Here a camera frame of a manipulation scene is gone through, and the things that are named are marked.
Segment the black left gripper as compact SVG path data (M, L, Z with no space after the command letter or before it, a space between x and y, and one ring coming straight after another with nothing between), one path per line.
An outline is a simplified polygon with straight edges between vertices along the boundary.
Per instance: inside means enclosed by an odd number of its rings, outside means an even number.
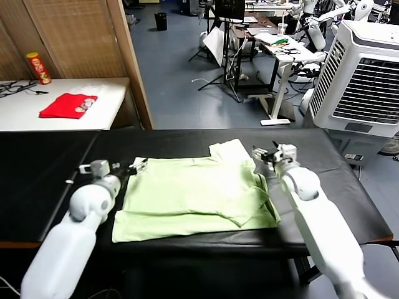
M136 157L132 164L113 163L110 174L119 178L134 176L143 172L147 166L148 158Z

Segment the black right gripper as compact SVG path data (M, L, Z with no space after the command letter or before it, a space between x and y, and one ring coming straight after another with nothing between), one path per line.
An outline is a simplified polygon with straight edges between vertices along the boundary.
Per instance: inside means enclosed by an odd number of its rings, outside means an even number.
M252 147L253 158L264 161L270 170L275 170L278 163L282 161L282 151L281 145L276 141L272 141L276 150L268 151L266 149L258 148L256 146Z

